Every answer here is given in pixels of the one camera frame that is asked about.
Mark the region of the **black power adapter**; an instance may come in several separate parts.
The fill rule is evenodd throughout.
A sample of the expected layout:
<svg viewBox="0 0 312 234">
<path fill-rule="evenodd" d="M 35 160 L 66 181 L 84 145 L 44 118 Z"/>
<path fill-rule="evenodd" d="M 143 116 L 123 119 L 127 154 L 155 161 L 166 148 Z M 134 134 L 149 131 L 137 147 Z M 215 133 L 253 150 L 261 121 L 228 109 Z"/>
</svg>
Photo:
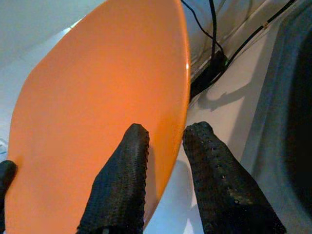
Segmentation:
<svg viewBox="0 0 312 234">
<path fill-rule="evenodd" d="M 225 68 L 227 57 L 221 51 L 217 51 L 212 62 L 191 83 L 190 100 L 209 87 L 210 82 Z"/>
</svg>

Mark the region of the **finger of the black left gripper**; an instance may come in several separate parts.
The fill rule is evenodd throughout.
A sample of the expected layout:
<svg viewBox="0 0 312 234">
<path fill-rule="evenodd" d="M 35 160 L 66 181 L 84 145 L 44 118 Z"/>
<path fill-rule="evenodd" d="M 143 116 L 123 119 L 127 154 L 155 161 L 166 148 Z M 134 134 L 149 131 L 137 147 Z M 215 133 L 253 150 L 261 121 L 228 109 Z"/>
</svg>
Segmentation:
<svg viewBox="0 0 312 234">
<path fill-rule="evenodd" d="M 17 171 L 17 165 L 10 160 L 0 162 L 0 219 L 4 219 L 5 195 L 12 184 Z"/>
</svg>

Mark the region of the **orange plastic plate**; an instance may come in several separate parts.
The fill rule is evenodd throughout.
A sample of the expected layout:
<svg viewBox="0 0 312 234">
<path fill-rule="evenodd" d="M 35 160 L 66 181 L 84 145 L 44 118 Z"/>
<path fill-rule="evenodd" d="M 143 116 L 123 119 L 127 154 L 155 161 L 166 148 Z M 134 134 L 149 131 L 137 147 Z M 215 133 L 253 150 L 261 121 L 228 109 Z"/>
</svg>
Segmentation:
<svg viewBox="0 0 312 234">
<path fill-rule="evenodd" d="M 150 138 L 144 222 L 171 176 L 190 93 L 180 0 L 106 0 L 37 64 L 15 104 L 6 234 L 74 234 L 96 175 L 125 131 Z"/>
</svg>

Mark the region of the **stainless steel sink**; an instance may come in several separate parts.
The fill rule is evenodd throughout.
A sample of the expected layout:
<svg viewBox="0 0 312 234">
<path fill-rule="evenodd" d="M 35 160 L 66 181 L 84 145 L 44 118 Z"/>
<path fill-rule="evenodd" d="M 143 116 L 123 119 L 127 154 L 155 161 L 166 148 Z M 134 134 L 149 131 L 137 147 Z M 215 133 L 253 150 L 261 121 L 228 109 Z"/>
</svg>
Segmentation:
<svg viewBox="0 0 312 234">
<path fill-rule="evenodd" d="M 312 0 L 279 25 L 241 163 L 287 234 L 312 234 Z"/>
</svg>

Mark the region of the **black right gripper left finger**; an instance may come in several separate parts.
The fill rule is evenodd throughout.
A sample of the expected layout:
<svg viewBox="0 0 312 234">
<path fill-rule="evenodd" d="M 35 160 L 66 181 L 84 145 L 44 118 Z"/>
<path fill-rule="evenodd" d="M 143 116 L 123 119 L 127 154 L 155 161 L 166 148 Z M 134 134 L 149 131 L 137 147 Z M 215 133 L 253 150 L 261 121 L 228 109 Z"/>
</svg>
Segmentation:
<svg viewBox="0 0 312 234">
<path fill-rule="evenodd" d="M 133 123 L 93 182 L 77 234 L 143 234 L 149 133 Z"/>
</svg>

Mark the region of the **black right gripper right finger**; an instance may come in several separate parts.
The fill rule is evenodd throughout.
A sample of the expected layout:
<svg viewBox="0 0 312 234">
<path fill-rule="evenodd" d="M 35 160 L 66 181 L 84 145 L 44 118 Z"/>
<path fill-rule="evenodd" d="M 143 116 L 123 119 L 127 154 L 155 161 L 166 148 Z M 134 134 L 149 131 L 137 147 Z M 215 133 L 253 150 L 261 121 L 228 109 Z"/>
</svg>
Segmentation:
<svg viewBox="0 0 312 234">
<path fill-rule="evenodd" d="M 183 132 L 205 234 L 285 234 L 253 177 L 205 121 Z"/>
</svg>

